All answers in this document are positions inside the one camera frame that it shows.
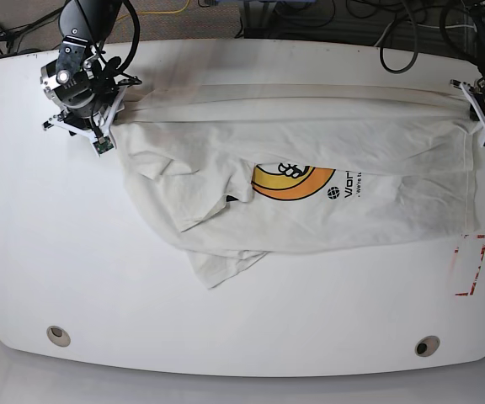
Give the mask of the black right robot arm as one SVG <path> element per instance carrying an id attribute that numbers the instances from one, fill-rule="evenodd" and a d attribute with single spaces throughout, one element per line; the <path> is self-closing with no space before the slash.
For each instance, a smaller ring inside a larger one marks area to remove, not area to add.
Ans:
<path id="1" fill-rule="evenodd" d="M 58 25 L 58 57 L 43 66 L 40 85 L 60 112 L 44 130 L 59 127 L 87 138 L 98 154 L 114 147 L 109 131 L 128 83 L 117 82 L 122 60 L 104 61 L 104 43 L 119 15 L 121 1 L 67 1 Z"/>

